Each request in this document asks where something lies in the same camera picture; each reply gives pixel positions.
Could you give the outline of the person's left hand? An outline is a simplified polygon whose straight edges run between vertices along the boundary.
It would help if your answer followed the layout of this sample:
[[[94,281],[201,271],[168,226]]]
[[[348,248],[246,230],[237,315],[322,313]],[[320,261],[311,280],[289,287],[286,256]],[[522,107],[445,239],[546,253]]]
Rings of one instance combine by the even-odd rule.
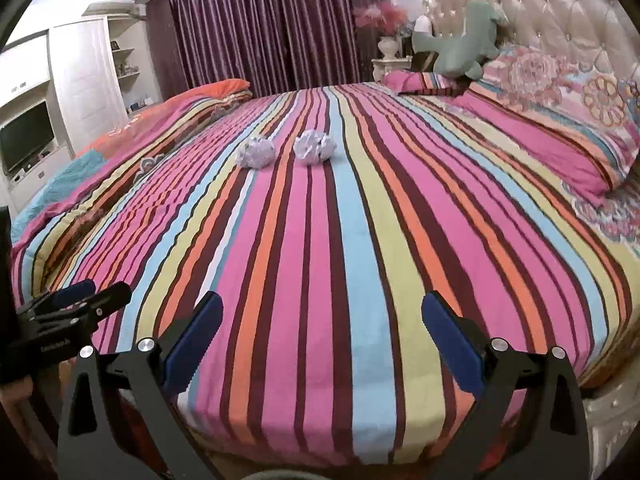
[[[0,390],[1,405],[8,416],[17,413],[17,408],[23,401],[28,400],[34,391],[32,378],[29,376],[17,379],[15,382],[3,385]]]

